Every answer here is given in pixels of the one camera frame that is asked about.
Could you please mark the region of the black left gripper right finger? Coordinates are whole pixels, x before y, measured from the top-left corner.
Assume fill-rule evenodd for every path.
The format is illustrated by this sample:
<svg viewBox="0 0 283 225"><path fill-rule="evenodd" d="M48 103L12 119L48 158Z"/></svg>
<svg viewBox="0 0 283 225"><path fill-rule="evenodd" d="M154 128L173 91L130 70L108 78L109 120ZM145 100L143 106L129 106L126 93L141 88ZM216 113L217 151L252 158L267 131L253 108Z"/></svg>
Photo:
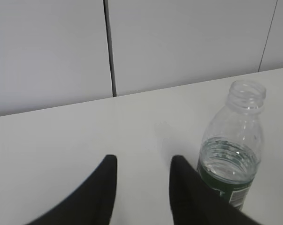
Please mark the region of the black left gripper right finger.
<svg viewBox="0 0 283 225"><path fill-rule="evenodd" d="M181 155L171 159L169 201L175 225L258 224L217 196Z"/></svg>

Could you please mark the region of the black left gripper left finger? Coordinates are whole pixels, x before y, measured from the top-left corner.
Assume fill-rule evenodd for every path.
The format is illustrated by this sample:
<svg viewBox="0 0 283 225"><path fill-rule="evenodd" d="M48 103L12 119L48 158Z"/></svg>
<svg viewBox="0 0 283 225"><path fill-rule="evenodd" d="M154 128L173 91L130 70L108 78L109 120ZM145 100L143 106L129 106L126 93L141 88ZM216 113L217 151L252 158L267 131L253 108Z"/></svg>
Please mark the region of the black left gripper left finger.
<svg viewBox="0 0 283 225"><path fill-rule="evenodd" d="M117 157L106 155L93 173L66 199L30 225L108 225L117 185Z"/></svg>

